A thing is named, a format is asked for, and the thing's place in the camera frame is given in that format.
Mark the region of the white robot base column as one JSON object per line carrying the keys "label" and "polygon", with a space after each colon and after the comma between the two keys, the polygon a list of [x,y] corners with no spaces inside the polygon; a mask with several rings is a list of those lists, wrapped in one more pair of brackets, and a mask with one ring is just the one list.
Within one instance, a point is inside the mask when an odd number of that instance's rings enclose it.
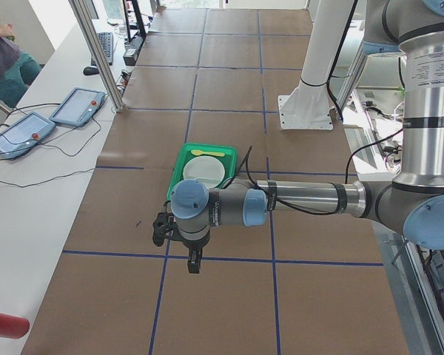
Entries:
{"label": "white robot base column", "polygon": [[320,1],[298,86],[278,97],[281,129],[333,129],[327,85],[357,2]]}

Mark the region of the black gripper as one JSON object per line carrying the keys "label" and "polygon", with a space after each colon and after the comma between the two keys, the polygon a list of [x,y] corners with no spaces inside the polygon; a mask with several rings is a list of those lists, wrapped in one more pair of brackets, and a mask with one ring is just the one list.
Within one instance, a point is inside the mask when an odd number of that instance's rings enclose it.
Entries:
{"label": "black gripper", "polygon": [[187,268],[189,273],[199,273],[203,248],[209,242],[209,232],[198,240],[188,240],[180,236],[180,241],[189,249]]}

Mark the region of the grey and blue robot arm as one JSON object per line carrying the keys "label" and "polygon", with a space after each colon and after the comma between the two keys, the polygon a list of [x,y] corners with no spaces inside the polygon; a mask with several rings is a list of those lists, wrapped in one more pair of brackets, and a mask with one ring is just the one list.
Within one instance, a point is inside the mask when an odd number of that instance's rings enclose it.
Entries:
{"label": "grey and blue robot arm", "polygon": [[365,46],[369,53],[402,51],[403,150],[389,182],[304,183],[231,179],[208,189],[191,179],[177,183],[153,224],[153,242],[183,243],[189,272],[200,271],[210,230],[259,226],[281,206],[311,215],[347,213],[396,231],[425,249],[444,249],[444,1],[369,1]]}

